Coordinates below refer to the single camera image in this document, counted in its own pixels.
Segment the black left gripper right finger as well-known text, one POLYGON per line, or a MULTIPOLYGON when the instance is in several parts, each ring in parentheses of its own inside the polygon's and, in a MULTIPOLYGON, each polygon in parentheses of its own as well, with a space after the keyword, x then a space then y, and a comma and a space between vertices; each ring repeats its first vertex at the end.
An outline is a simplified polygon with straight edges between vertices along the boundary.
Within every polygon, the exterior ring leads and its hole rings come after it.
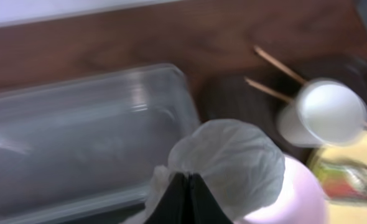
POLYGON ((194 224, 233 224, 225 215, 199 174, 189 176, 189 193, 194 224))

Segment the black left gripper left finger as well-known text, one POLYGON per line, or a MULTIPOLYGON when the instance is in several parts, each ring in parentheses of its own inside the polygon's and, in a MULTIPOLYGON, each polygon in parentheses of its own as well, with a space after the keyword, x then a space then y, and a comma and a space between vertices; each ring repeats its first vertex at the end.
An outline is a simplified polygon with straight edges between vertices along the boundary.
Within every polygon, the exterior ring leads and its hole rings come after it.
POLYGON ((175 174, 156 209, 145 224, 184 224, 190 222, 190 206, 187 202, 188 179, 175 174))

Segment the green snack wrapper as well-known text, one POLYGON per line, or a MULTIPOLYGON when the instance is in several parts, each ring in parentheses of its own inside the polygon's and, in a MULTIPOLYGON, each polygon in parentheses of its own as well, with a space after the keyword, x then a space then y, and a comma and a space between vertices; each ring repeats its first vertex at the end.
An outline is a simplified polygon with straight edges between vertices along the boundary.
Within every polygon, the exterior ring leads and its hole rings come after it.
POLYGON ((353 160, 319 159, 311 171, 330 200, 367 203, 367 165, 353 160))

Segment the white tissue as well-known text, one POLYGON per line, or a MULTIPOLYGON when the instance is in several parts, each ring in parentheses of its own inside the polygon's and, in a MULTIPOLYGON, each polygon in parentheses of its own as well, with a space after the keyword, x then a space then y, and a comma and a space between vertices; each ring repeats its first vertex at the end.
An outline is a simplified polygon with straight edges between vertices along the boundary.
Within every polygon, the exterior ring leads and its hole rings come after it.
POLYGON ((178 173, 199 174, 225 215, 236 221, 278 199, 285 169, 284 154, 257 126, 214 119, 180 140, 166 166, 155 167, 144 211, 125 222, 144 223, 178 173))

